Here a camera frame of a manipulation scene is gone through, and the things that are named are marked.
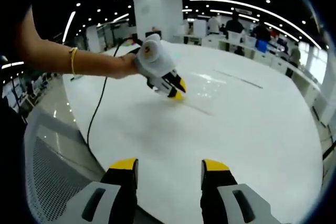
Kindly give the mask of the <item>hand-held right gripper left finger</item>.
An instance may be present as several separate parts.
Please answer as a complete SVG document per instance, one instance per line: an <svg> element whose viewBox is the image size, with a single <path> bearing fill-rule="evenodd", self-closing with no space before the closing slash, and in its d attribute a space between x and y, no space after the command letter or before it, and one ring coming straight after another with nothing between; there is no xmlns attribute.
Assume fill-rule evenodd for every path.
<svg viewBox="0 0 336 224"><path fill-rule="evenodd" d="M70 199L71 223L133 223L137 206L135 157L110 165L101 181L91 182Z"/></svg>

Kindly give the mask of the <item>person's left hand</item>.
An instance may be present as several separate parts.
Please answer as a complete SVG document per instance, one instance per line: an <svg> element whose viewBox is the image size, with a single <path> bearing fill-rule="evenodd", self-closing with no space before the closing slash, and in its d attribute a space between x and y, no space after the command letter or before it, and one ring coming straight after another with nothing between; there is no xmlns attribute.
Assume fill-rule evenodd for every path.
<svg viewBox="0 0 336 224"><path fill-rule="evenodd" d="M113 79L123 79L138 74L139 72L135 66L134 59L135 54L133 53L113 57L110 61L108 77Z"/></svg>

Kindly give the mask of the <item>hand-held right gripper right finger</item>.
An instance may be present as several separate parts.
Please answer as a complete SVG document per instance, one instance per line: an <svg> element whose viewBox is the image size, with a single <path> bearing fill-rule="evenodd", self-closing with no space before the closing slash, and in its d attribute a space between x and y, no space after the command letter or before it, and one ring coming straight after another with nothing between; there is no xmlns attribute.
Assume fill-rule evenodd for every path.
<svg viewBox="0 0 336 224"><path fill-rule="evenodd" d="M270 204L221 162L202 160L201 191L203 223L280 223Z"/></svg>

